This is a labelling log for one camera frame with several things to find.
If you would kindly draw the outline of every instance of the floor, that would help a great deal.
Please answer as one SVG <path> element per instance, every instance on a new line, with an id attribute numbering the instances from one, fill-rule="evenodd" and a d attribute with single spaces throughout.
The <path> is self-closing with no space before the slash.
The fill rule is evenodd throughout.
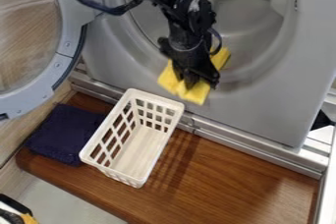
<path id="1" fill-rule="evenodd" d="M 20 195 L 19 202 L 28 206 L 34 217 L 42 224 L 126 223 L 108 212 L 37 178 Z"/>

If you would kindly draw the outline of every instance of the washing machine door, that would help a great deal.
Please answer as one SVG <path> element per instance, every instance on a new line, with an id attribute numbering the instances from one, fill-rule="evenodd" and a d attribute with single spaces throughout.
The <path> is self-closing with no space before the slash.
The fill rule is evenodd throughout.
<path id="1" fill-rule="evenodd" d="M 301 146 L 335 77 L 334 0 L 211 1 L 215 28 L 232 51 L 231 61 L 205 104 L 183 101 L 187 110 L 254 136 Z M 89 28 L 88 71 L 105 84 L 178 99 L 156 83 L 167 64 L 157 38 L 167 34 L 166 20 L 149 2 L 121 18 L 102 16 Z"/>
<path id="2" fill-rule="evenodd" d="M 0 118 L 23 115 L 54 94 L 93 18 L 75 0 L 0 0 Z"/>

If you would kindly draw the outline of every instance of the black cable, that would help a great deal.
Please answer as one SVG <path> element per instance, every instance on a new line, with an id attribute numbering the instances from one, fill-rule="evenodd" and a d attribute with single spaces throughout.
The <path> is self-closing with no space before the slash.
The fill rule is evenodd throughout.
<path id="1" fill-rule="evenodd" d="M 208 32 L 210 32 L 213 36 L 215 36 L 219 43 L 218 43 L 218 46 L 216 47 L 216 49 L 212 52 L 210 52 L 210 55 L 216 55 L 219 53 L 220 49 L 222 48 L 223 46 L 223 40 L 222 40 L 222 36 L 219 34 L 219 32 L 217 30 L 215 30 L 214 28 L 210 28 L 208 30 Z"/>
<path id="2" fill-rule="evenodd" d="M 77 0 L 80 3 L 82 3 L 85 6 L 88 6 L 89 8 L 93 8 L 99 11 L 102 11 L 104 13 L 113 15 L 113 16 L 122 16 L 124 15 L 126 12 L 128 12 L 129 10 L 135 8 L 136 6 L 138 6 L 139 4 L 142 3 L 141 0 L 133 0 L 131 2 L 129 2 L 128 4 L 122 5 L 122 6 L 118 6 L 118 7 L 107 7 L 101 3 L 95 2 L 93 0 Z"/>

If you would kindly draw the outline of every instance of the washing machine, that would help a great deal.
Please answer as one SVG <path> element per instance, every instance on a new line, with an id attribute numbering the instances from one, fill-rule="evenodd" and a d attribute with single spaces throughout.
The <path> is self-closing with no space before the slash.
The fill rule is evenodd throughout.
<path id="1" fill-rule="evenodd" d="M 116 6 L 128 0 L 96 1 Z M 212 126 L 302 146 L 335 78 L 334 0 L 210 1 L 217 13 L 215 28 L 232 55 L 205 104 L 182 101 L 186 111 Z M 43 22 L 46 14 L 41 12 L 35 10 Z M 40 42 L 26 41 L 27 51 L 17 52 L 22 58 L 12 66 L 23 65 L 20 77 L 10 84 L 0 81 L 1 118 L 22 116 L 49 99 L 81 52 L 88 75 L 96 82 L 179 100 L 156 83 L 167 64 L 157 38 L 168 35 L 167 21 L 157 7 L 144 2 L 122 17 L 113 17 L 76 0 L 57 0 L 48 15 L 58 13 L 53 25 L 59 28 L 53 35 L 57 39 L 45 49 L 51 56 L 44 59 L 46 52 L 39 52 L 41 57 L 32 57 L 29 46 Z M 16 36 L 22 32 L 17 28 Z M 52 32 L 52 28 L 42 30 L 40 39 Z M 7 66 L 2 61 L 1 72 L 10 69 Z"/>

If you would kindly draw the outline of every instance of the washing machine drum opening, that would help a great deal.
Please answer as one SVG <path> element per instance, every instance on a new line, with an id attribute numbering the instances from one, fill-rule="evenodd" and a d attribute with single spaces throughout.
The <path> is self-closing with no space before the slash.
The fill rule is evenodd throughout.
<path id="1" fill-rule="evenodd" d="M 279 57 L 279 47 L 286 45 L 284 41 L 277 41 L 278 35 L 281 30 L 289 33 L 291 29 L 284 28 L 289 13 L 288 0 L 210 1 L 217 13 L 214 27 L 220 32 L 223 44 L 232 52 L 229 64 L 221 73 L 222 82 L 249 78 L 247 73 L 255 75 L 257 68 L 265 69 L 275 57 Z M 166 19 L 149 2 L 134 9 L 132 17 L 148 41 L 156 47 L 157 39 L 169 33 Z"/>

